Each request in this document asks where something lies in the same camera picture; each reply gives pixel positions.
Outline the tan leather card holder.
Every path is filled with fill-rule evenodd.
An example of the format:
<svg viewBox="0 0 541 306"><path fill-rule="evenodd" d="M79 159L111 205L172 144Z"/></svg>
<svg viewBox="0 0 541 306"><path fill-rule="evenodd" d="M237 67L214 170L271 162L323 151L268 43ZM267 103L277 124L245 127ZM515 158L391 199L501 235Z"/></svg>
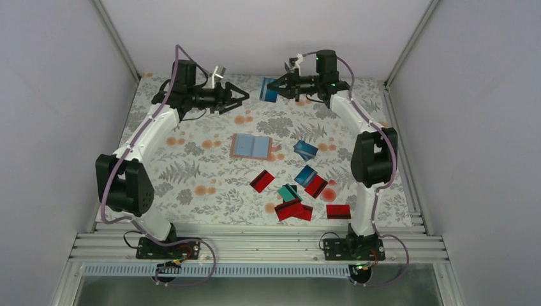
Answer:
<svg viewBox="0 0 541 306"><path fill-rule="evenodd" d="M281 149L280 144L273 145L271 137L235 133L232 136L230 157L269 160L273 152L278 152Z"/></svg>

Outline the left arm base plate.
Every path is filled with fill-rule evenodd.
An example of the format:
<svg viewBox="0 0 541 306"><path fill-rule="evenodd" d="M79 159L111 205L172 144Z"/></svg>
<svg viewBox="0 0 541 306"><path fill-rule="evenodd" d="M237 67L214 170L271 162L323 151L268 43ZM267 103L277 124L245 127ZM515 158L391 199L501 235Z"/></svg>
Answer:
<svg viewBox="0 0 541 306"><path fill-rule="evenodd" d="M200 242L190 241L170 247L163 247L148 238L141 238L135 257L137 259L198 259Z"/></svg>

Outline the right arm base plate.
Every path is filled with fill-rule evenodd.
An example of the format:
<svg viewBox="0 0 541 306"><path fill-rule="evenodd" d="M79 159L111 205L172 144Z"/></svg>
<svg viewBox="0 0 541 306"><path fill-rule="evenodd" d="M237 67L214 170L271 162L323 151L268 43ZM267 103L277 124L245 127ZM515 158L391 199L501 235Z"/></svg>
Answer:
<svg viewBox="0 0 541 306"><path fill-rule="evenodd" d="M357 246L350 245L345 239L325 238L322 248L327 261L383 261L386 259L385 248L380 239L371 240Z"/></svg>

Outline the light blue card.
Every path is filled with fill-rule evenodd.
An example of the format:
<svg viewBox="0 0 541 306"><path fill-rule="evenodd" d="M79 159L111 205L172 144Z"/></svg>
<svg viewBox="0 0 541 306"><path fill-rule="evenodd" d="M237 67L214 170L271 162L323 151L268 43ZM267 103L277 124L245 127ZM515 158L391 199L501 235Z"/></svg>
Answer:
<svg viewBox="0 0 541 306"><path fill-rule="evenodd" d="M278 100L277 92L268 88L268 85L275 80L275 78L263 77L259 94L260 101L275 103Z"/></svg>

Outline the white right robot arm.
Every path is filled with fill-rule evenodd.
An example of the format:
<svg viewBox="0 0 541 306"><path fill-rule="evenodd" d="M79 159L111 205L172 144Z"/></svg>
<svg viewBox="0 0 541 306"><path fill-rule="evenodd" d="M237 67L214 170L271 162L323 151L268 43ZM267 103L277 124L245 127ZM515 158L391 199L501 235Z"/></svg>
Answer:
<svg viewBox="0 0 541 306"><path fill-rule="evenodd" d="M394 128L374 120L355 99L354 82L340 77L339 64L351 68L334 50L291 57L285 62L284 75L262 80L259 100L299 101L315 95L316 103L333 112L354 136L350 173L357 183L357 202L350 209L345 249L352 259L362 259L370 251L369 241L381 238L376 227L378 200L396 176L398 135Z"/></svg>

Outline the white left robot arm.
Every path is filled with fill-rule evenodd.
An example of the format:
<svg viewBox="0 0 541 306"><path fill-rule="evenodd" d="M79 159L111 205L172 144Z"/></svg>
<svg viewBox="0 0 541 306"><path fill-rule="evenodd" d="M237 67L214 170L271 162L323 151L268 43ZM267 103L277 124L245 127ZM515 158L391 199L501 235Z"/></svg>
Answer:
<svg viewBox="0 0 541 306"><path fill-rule="evenodd" d="M154 188L145 162L193 109L224 114L249 98L236 85L220 82L220 67L211 75L204 73L205 82L198 84L198 69L195 61L174 61L172 75L152 98L145 119L114 153L101 154L95 162L102 223L129 221L152 241L161 258L173 256L178 242L172 223L152 208Z"/></svg>

